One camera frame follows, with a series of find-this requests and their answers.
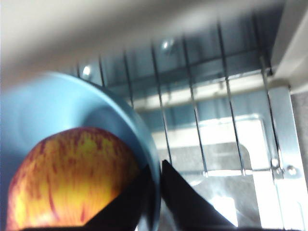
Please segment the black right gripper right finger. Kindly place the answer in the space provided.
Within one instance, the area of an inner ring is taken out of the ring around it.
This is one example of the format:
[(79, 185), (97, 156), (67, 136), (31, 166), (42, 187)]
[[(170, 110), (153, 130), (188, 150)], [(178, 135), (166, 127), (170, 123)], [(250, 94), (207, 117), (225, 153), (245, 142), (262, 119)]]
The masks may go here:
[(236, 227), (199, 195), (167, 161), (162, 161), (161, 194), (175, 223), (185, 231), (226, 231)]

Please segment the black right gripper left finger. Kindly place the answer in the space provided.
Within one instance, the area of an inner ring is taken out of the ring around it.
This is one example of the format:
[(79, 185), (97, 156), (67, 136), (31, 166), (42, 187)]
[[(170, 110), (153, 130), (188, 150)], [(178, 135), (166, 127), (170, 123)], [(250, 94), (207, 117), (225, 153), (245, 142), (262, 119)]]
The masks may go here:
[(146, 166), (132, 183), (82, 226), (26, 228), (26, 231), (133, 231), (146, 210), (154, 183)]

